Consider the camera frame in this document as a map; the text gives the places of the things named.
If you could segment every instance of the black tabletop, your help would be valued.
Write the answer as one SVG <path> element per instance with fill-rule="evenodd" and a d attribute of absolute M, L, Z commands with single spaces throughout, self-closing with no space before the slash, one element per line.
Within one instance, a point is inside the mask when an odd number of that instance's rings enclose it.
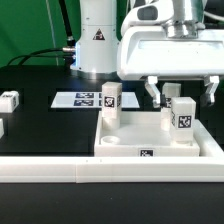
<path fill-rule="evenodd" d="M 105 81 L 83 80 L 63 67 L 5 67 L 0 91 L 16 90 L 20 105 L 1 114 L 5 135 L 0 155 L 93 156 L 99 109 L 51 109 L 58 91 L 100 92 Z M 150 110 L 142 82 L 123 82 L 139 110 Z M 196 101 L 201 84 L 183 83 Z M 198 108 L 223 144 L 222 91 L 213 108 Z M 0 223 L 224 223 L 223 183 L 0 184 Z"/>

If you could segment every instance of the white platform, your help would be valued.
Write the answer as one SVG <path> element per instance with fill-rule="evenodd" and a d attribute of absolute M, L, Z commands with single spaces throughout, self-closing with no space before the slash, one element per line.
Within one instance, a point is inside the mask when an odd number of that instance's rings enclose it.
<path fill-rule="evenodd" d="M 0 182 L 224 182 L 222 149 L 194 130 L 200 157 L 0 157 Z"/>
<path fill-rule="evenodd" d="M 199 156 L 200 148 L 195 139 L 192 144 L 173 143 L 169 131 L 161 130 L 159 112 L 123 111 L 117 130 L 104 130 L 102 119 L 100 112 L 94 147 L 97 157 Z"/>

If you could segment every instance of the triangular warning sticker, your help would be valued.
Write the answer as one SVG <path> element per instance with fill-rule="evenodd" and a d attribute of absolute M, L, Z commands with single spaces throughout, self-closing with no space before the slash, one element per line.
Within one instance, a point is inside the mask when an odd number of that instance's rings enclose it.
<path fill-rule="evenodd" d="M 93 40 L 105 40 L 103 33 L 100 29 L 98 29 L 96 35 L 93 37 Z"/>

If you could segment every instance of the cable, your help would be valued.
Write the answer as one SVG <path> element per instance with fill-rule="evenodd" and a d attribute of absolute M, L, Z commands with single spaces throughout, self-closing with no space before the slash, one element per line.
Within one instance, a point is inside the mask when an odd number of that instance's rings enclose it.
<path fill-rule="evenodd" d="M 71 55 L 20 55 L 15 58 L 12 58 L 8 63 L 7 66 L 9 66 L 13 61 L 19 59 L 19 58 L 24 58 L 24 57 L 29 57 L 30 58 L 70 58 L 72 57 Z"/>
<path fill-rule="evenodd" d="M 130 5 L 130 0 L 127 0 L 125 16 L 127 16 L 127 14 L 128 14 L 129 5 Z"/>
<path fill-rule="evenodd" d="M 224 22 L 224 17 L 222 17 L 222 16 L 217 16 L 215 14 L 212 14 L 212 13 L 206 12 L 206 11 L 204 11 L 204 15 L 211 19 L 218 20 L 220 22 Z"/>
<path fill-rule="evenodd" d="M 50 22 L 50 27 L 51 27 L 51 35 L 52 35 L 53 46 L 54 46 L 54 48 L 56 48 L 54 24 L 53 24 L 53 20 L 52 20 L 52 16 L 51 16 L 50 4 L 49 4 L 48 0 L 46 0 L 46 6 L 47 6 L 47 13 L 48 13 L 48 18 L 49 18 L 49 22 Z"/>
<path fill-rule="evenodd" d="M 24 62 L 26 62 L 32 55 L 38 55 L 38 54 L 44 54 L 44 53 L 50 53 L 50 52 L 57 52 L 57 51 L 63 51 L 63 49 L 62 48 L 50 48 L 50 49 L 35 51 L 35 52 L 27 55 L 26 57 L 24 57 L 24 59 L 20 61 L 19 65 L 23 65 Z"/>
<path fill-rule="evenodd" d="M 71 29 L 71 25 L 70 25 L 70 21 L 69 21 L 69 17 L 68 17 L 68 11 L 66 8 L 65 0 L 59 0 L 59 4 L 61 7 L 61 14 L 62 14 L 62 18 L 64 21 L 65 32 L 67 35 L 67 44 L 69 47 L 73 47 L 73 46 L 75 46 L 76 41 L 72 35 L 72 29 Z"/>

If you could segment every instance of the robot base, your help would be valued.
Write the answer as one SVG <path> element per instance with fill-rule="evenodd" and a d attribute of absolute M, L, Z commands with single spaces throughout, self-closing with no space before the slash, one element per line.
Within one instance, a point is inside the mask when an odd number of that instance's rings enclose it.
<path fill-rule="evenodd" d="M 93 73 L 93 72 L 82 72 L 71 70 L 71 74 L 83 79 L 92 79 L 92 80 L 116 80 L 119 79 L 117 72 L 111 73 Z"/>

